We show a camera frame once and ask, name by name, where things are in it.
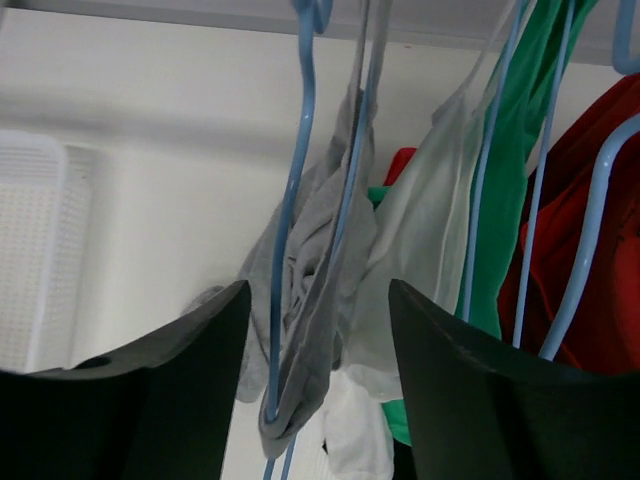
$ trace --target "white wall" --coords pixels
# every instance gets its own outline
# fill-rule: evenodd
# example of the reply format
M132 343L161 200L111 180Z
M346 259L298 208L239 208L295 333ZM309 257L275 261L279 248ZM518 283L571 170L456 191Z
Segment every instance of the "white wall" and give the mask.
M316 43L310 161L328 143L353 50L349 41ZM475 56L389 45L372 183L397 148L421 140ZM554 138L617 78L570 65ZM48 132L99 159L76 361L171 321L202 288L233 277L282 195L300 96L291 36L8 13L0 124ZM256 406L236 408L227 480L261 478L255 415ZM301 440L293 479L315 475L317 430Z

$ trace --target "laundry basket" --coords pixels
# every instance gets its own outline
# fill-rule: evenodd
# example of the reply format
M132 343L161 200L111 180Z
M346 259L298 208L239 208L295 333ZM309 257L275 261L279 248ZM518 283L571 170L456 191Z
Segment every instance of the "laundry basket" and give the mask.
M92 165L55 139L0 131L0 368L67 367Z

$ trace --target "white surface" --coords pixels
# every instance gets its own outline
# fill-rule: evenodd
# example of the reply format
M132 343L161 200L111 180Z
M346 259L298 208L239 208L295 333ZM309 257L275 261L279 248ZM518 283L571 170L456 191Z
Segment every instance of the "white surface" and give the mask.
M0 368L69 364L91 207L81 160L52 137L0 131Z
M353 50L316 42L310 161L328 144ZM397 148L422 139L475 56L389 45L372 183ZM50 133L99 160L76 361L171 321L202 288L233 277L286 181L301 96L295 37L9 11L0 72L1 127ZM553 140L617 78L570 65ZM225 480L261 478L256 415L257 405L236 407ZM315 425L293 480L324 478L313 473L326 468Z

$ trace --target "white garment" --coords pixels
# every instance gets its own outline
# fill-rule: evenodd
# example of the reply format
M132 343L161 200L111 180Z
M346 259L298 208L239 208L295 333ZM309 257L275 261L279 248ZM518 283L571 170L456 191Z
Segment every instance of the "white garment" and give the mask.
M477 108L469 86L513 6L509 2L471 74L434 114L433 128L375 212L378 236L358 287L343 366L380 402L403 397L387 300L391 279L409 282L449 313L455 310L473 173L498 76Z
M324 435L329 469L340 480L391 480L393 439L380 403L343 371L331 373Z

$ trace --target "red fabric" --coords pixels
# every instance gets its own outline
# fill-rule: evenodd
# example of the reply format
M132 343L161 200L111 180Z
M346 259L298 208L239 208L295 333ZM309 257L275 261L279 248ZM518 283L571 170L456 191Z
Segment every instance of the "red fabric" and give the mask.
M594 103L549 152L536 227L522 348L537 354L573 267L593 165L611 132L640 113L640 76L625 77ZM511 341L533 178L520 242L498 298ZM618 155L598 247L584 294L556 361L615 374L640 368L640 135Z
M387 173L387 178L382 184L385 187L390 187L405 169L405 167L411 161L411 158L416 153L417 148L414 147L404 147L396 152L393 156L393 161L391 162L391 167L389 168L389 173Z

